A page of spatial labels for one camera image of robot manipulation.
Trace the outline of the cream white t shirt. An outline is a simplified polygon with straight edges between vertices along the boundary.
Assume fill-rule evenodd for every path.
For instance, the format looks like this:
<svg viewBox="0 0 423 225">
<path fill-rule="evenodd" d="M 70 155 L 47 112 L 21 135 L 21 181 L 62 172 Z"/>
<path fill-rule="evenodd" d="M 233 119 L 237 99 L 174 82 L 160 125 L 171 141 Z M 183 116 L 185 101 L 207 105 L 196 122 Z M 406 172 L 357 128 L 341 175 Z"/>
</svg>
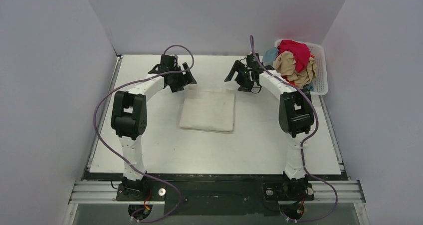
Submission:
<svg viewBox="0 0 423 225">
<path fill-rule="evenodd" d="M 231 133 L 234 130 L 235 92 L 232 90 L 188 90 L 179 127 Z"/>
</svg>

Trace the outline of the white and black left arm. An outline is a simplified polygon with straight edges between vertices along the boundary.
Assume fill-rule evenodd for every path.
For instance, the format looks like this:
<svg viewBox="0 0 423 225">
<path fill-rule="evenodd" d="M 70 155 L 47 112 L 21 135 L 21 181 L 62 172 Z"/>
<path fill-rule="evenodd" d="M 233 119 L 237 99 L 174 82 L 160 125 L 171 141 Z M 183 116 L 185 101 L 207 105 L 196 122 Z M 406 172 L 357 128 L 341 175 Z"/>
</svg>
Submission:
<svg viewBox="0 0 423 225">
<path fill-rule="evenodd" d="M 163 54 L 145 79 L 114 94 L 111 127 L 119 138 L 125 158 L 124 178 L 135 181 L 130 185 L 129 193 L 136 200 L 143 200 L 149 193 L 149 186 L 141 182 L 146 173 L 142 135 L 148 122 L 147 102 L 167 87 L 175 93 L 190 84 L 196 84 L 190 66 L 186 62 L 179 64 L 176 55 Z"/>
</svg>

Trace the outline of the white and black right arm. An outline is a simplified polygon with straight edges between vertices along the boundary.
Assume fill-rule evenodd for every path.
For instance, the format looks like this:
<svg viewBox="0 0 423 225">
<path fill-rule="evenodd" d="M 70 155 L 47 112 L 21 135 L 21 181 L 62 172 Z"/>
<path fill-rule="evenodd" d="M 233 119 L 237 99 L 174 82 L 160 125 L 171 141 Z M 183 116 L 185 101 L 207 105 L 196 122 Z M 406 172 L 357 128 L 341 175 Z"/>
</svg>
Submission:
<svg viewBox="0 0 423 225">
<path fill-rule="evenodd" d="M 288 141 L 287 158 L 284 176 L 290 181 L 282 185 L 283 195 L 290 200 L 297 198 L 302 193 L 301 185 L 296 181 L 306 177 L 303 158 L 301 155 L 303 145 L 296 139 L 299 134 L 308 134 L 315 122 L 311 106 L 310 92 L 299 92 L 296 87 L 282 78 L 272 66 L 261 65 L 256 57 L 258 54 L 249 54 L 242 60 L 236 60 L 225 78 L 225 82 L 234 80 L 239 91 L 269 90 L 279 101 L 278 123 L 281 130 L 290 135 Z"/>
</svg>

